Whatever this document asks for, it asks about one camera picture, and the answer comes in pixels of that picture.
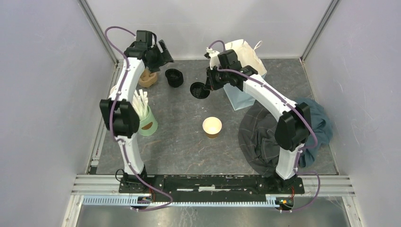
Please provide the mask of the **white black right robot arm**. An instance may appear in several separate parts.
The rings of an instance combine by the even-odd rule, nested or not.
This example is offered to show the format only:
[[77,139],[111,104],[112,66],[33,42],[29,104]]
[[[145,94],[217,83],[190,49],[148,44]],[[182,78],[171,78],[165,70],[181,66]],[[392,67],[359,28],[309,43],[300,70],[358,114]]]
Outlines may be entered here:
[[309,136],[314,135],[308,104],[297,103],[268,84],[258,70],[240,62],[235,50],[218,52],[206,49],[209,59],[205,90],[215,91],[229,84],[249,94],[275,118],[275,141],[279,146],[279,160],[273,176],[273,187],[285,193],[296,179],[298,161]]

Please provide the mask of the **brown pulp cup carriers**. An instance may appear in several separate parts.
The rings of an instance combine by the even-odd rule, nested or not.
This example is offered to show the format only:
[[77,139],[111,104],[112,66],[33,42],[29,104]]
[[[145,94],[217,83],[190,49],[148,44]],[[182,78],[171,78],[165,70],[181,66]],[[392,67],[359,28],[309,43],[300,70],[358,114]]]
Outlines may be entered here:
[[150,72],[149,69],[145,69],[138,80],[138,84],[141,87],[150,87],[153,84],[155,84],[157,80],[158,80],[157,72]]

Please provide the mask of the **stack of black lids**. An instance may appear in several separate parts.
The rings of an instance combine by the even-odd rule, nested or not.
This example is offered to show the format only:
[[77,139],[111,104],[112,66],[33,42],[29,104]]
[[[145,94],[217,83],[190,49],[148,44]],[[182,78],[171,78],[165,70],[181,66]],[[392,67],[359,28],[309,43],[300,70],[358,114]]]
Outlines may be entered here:
[[183,84],[183,73],[177,69],[167,69],[165,76],[171,87],[177,88]]

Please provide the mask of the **black plastic cup lid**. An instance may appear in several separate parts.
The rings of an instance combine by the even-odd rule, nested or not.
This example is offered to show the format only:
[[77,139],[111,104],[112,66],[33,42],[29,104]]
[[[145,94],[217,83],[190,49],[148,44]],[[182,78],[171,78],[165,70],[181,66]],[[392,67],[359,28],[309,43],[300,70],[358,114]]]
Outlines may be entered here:
[[205,99],[210,95],[210,91],[205,89],[205,84],[194,82],[190,86],[190,93],[196,99]]

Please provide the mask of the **dark grey checked cloth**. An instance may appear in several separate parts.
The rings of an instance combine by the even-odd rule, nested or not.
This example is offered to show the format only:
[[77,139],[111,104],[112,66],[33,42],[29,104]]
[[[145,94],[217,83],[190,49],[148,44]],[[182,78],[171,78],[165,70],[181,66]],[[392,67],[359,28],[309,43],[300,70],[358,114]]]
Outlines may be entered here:
[[240,122],[239,147],[252,169],[263,177],[271,177],[279,162],[279,149],[274,133],[277,121],[255,101]]

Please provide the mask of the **white stir sticks bundle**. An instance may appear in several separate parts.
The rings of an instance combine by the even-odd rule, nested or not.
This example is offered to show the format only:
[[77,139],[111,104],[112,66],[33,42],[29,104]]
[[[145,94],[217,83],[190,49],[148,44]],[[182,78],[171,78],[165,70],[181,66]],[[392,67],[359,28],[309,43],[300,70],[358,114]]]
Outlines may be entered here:
[[135,90],[132,105],[138,114],[139,119],[144,120],[149,114],[148,92],[143,89]]

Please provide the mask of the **brown paper coffee cup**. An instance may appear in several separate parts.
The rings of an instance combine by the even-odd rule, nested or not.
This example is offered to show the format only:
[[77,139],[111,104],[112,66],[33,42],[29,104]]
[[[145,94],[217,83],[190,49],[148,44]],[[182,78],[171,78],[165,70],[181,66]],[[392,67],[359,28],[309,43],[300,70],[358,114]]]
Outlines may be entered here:
[[214,139],[221,132],[222,122],[217,117],[208,117],[203,121],[202,128],[209,139]]

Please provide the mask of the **light blue paper bag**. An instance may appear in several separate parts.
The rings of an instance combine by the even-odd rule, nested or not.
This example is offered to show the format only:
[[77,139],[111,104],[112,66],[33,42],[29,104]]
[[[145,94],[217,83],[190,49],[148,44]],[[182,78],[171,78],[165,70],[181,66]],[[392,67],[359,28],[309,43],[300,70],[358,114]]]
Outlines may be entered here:
[[[225,43],[225,49],[234,50],[243,67],[247,65],[252,66],[257,70],[259,75],[264,78],[267,70],[256,54],[256,49],[259,48],[261,44],[262,41],[259,41],[254,47],[251,47],[244,39],[239,39]],[[255,99],[251,95],[240,91],[232,85],[226,84],[223,89],[235,111],[252,106],[255,102]]]

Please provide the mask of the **green cup holder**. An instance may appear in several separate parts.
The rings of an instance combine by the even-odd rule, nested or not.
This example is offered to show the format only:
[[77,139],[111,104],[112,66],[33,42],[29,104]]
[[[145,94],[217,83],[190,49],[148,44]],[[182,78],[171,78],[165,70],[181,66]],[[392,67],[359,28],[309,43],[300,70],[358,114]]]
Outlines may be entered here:
[[150,136],[158,129],[158,122],[155,119],[151,109],[147,106],[147,115],[143,120],[140,120],[138,133],[142,136]]

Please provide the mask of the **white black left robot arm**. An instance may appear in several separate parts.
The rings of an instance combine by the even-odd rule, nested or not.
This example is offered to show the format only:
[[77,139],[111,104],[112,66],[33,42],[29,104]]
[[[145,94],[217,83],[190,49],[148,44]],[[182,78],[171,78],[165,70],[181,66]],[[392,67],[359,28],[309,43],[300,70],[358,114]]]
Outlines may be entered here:
[[145,69],[158,72],[161,66],[174,61],[164,41],[157,40],[155,33],[138,30],[133,35],[134,42],[124,52],[118,50],[123,64],[116,88],[99,104],[106,128],[123,157],[124,168],[119,179],[122,193],[141,193],[148,189],[146,168],[137,141],[140,118],[132,106],[138,81]]

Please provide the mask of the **teal blue cloth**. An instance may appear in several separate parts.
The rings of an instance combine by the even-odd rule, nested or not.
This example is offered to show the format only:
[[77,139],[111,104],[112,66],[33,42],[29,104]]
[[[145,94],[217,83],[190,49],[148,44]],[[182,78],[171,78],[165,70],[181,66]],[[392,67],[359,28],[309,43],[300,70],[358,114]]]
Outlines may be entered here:
[[317,146],[304,151],[299,158],[300,167],[310,167],[316,160],[321,146],[328,145],[333,137],[332,122],[325,113],[324,108],[310,98],[297,98],[298,104],[305,102],[310,107],[311,128],[317,137]]

